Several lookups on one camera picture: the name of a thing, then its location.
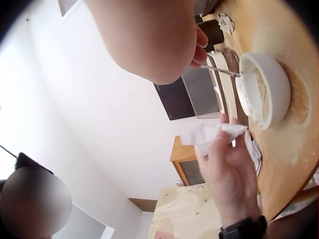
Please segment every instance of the wooden cabinet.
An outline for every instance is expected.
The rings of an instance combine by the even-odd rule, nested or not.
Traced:
[[[194,153],[194,146],[182,145],[179,136],[174,140],[171,162],[185,186],[204,183]]]

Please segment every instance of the napkin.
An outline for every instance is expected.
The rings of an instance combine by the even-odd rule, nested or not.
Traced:
[[[238,124],[203,124],[191,132],[180,135],[182,145],[195,145],[199,155],[208,155],[208,149],[213,143],[218,131],[223,130],[229,134],[229,143],[241,135],[247,126]]]
[[[248,129],[245,130],[245,144],[249,152],[249,155],[251,157],[251,160],[254,162],[256,175],[258,176],[261,169],[261,164],[262,164],[262,154],[260,152],[260,149],[258,147],[256,140],[251,139],[251,135]]]

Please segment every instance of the cabinet door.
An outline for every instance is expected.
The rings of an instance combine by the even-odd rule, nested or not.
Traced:
[[[197,160],[180,162],[180,165],[189,185],[204,183],[204,179],[199,171]]]

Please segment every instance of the white wall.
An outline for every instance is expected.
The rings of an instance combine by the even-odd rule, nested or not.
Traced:
[[[68,222],[52,236],[52,239],[100,239],[105,228],[106,225],[72,204]]]
[[[135,237],[142,211],[86,153],[48,97],[26,17],[1,44],[0,142],[52,170],[75,204],[115,228],[112,239]]]
[[[115,64],[84,3],[62,22],[58,1],[32,7],[36,53],[59,110],[127,196],[157,199],[179,180],[169,161],[174,137],[214,120],[169,121],[153,84]]]
[[[148,231],[150,229],[154,213],[142,212],[141,223],[138,229],[136,239],[148,239]]]

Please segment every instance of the white tissue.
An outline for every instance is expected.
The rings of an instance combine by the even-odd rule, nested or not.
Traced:
[[[213,143],[218,131],[223,130],[229,134],[230,143],[241,135],[247,126],[237,124],[204,124],[192,132],[180,135],[182,145],[195,145],[199,155],[204,157],[208,154],[208,149]]]
[[[245,144],[251,157],[251,160],[254,162],[256,174],[258,176],[262,164],[262,154],[260,152],[256,140],[251,139],[251,135],[248,130],[245,130]]]

